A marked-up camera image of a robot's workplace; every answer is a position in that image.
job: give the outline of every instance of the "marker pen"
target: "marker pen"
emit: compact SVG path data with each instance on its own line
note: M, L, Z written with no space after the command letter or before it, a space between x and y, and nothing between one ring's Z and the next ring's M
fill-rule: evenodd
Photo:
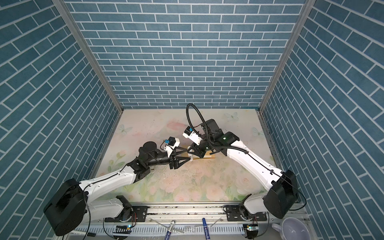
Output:
M175 226L175 221L170 222L166 237L164 240L169 240L170 234L172 233L173 227Z
M203 218L203 227L204 227L205 239L210 240L211 238L209 237L208 226L207 226L207 223L205 221L205 218Z

